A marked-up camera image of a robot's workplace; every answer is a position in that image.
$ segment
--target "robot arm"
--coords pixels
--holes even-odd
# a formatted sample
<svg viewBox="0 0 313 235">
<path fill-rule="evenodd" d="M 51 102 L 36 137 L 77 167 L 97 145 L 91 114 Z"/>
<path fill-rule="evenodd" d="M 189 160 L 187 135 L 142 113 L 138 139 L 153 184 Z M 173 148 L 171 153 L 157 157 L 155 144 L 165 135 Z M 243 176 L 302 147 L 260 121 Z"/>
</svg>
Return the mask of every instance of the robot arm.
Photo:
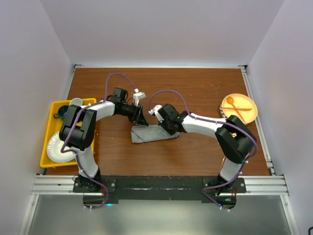
<svg viewBox="0 0 313 235">
<path fill-rule="evenodd" d="M 247 136 L 229 126 L 219 124 L 218 121 L 229 122 L 246 131 L 256 140 L 254 135 L 236 116 L 225 119 L 202 117 L 192 114 L 195 117 L 193 118 L 186 111 L 180 114 L 170 104 L 165 104 L 164 106 L 157 105 L 149 111 L 149 114 L 156 116 L 159 125 L 170 135 L 173 135 L 175 132 L 200 133 L 218 140 L 226 156 L 226 160 L 218 175 L 217 184 L 223 184 L 233 179 L 238 174 L 245 157 L 253 148 L 253 143 Z"/>
<path fill-rule="evenodd" d="M 148 123 L 143 115 L 143 107 L 139 105 L 139 101 L 145 98 L 145 93 L 135 90 L 133 95 L 133 104 L 126 102 L 127 91 L 120 88 L 115 88 L 113 94 L 107 100 L 101 101 L 95 106 L 85 109 L 79 116 L 77 124 L 67 142 L 67 146 L 75 150 L 79 155 L 79 181 L 84 183 L 90 191 L 99 190 L 99 185 L 90 181 L 83 170 L 91 178 L 100 181 L 100 170 L 95 163 L 91 143 L 94 138 L 96 121 L 105 117 L 116 114 L 127 116 L 129 121 L 135 124 L 147 125 Z M 85 106 L 70 105 L 67 110 L 67 115 L 64 118 L 60 129 L 60 140 L 65 141 L 77 117 L 78 112 Z"/>
</svg>

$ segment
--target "blue mug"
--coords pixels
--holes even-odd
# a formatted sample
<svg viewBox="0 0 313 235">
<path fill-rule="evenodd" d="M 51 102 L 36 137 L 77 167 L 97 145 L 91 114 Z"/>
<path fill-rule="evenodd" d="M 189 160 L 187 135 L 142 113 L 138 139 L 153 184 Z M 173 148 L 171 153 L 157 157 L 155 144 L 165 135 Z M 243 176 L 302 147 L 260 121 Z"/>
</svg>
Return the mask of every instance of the blue mug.
<svg viewBox="0 0 313 235">
<path fill-rule="evenodd" d="M 59 108 L 58 113 L 54 114 L 53 117 L 65 118 L 65 116 L 67 115 L 67 109 L 68 109 L 68 105 L 63 105 L 61 108 Z"/>
</svg>

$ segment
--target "yellow plate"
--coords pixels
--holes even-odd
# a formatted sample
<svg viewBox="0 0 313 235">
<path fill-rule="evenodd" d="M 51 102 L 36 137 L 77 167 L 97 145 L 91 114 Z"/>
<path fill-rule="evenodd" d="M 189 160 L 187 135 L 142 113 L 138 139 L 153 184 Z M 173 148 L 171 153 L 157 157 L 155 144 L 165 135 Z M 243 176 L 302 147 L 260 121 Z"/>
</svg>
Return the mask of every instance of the yellow plate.
<svg viewBox="0 0 313 235">
<path fill-rule="evenodd" d="M 45 132 L 44 147 L 43 147 L 43 151 L 42 151 L 41 159 L 40 159 L 40 166 L 42 168 L 66 166 L 66 165 L 77 165 L 77 162 L 75 159 L 67 163 L 56 163 L 53 160 L 51 160 L 47 155 L 47 144 L 50 138 L 61 129 L 61 126 L 63 123 L 62 118 L 56 119 L 53 117 L 53 114 L 57 113 L 59 108 L 62 107 L 63 105 L 69 105 L 69 102 L 70 100 L 61 100 L 61 101 L 54 101 L 51 104 L 47 130 Z M 89 103 L 93 104 L 95 102 L 96 102 L 95 98 L 83 99 L 83 105 L 88 105 Z M 94 140 L 91 144 L 92 151 L 93 151 L 93 148 L 94 148 Z"/>
<path fill-rule="evenodd" d="M 244 94 L 229 94 L 228 96 L 226 96 L 223 99 L 223 101 L 221 103 L 221 110 L 223 111 L 223 113 L 225 114 L 225 116 L 227 118 L 230 117 L 231 115 L 235 115 L 235 116 L 239 117 L 239 115 L 237 114 L 237 112 L 235 110 L 223 108 L 223 107 L 233 108 L 233 106 L 231 104 L 228 104 L 226 101 L 226 99 L 229 96 L 231 96 L 234 99 L 234 105 L 236 106 L 236 108 L 252 109 L 250 111 L 239 110 L 240 114 L 244 118 L 244 121 L 241 120 L 241 121 L 243 121 L 244 124 L 251 123 L 256 119 L 256 117 L 258 116 L 258 108 L 256 107 L 256 104 L 254 103 L 254 101 Z"/>
</svg>

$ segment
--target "cup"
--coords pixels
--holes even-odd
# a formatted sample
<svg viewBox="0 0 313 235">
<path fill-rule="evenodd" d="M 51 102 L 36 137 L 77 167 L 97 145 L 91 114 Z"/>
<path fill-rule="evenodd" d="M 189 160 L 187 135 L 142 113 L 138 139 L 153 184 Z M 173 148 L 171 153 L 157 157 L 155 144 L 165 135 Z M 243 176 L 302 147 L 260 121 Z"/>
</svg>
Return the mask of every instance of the cup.
<svg viewBox="0 0 313 235">
<path fill-rule="evenodd" d="M 77 106 L 82 106 L 83 105 L 83 100 L 81 98 L 74 98 L 69 102 L 70 105 L 74 104 Z"/>
<path fill-rule="evenodd" d="M 68 105 L 63 105 L 61 108 L 59 108 L 58 113 L 54 114 L 53 117 L 65 118 L 65 116 L 67 115 L 67 109 L 68 109 Z"/>
</svg>

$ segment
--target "wooden plate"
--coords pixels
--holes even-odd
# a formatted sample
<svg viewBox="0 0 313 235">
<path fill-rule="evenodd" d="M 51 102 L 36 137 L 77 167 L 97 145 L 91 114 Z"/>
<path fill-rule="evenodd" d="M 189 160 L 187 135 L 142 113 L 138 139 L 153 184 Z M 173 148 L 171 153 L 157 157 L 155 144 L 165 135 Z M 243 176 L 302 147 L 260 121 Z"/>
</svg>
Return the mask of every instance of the wooden plate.
<svg viewBox="0 0 313 235">
<path fill-rule="evenodd" d="M 242 120 L 244 124 L 251 123 L 256 119 L 256 117 L 258 116 L 258 108 L 256 107 L 256 104 L 254 103 L 254 101 L 244 94 L 229 94 L 223 99 L 221 106 L 220 106 L 220 112 L 221 112 L 222 117 L 228 118 L 231 115 L 236 115 L 237 117 L 239 117 L 239 115 L 237 114 L 235 110 L 223 108 L 223 107 L 227 107 L 227 108 L 233 107 L 231 104 L 228 104 L 226 101 L 227 97 L 229 96 L 231 96 L 234 99 L 234 105 L 236 106 L 236 108 L 252 109 L 250 111 L 239 110 L 240 114 L 244 118 L 244 121 Z"/>
</svg>

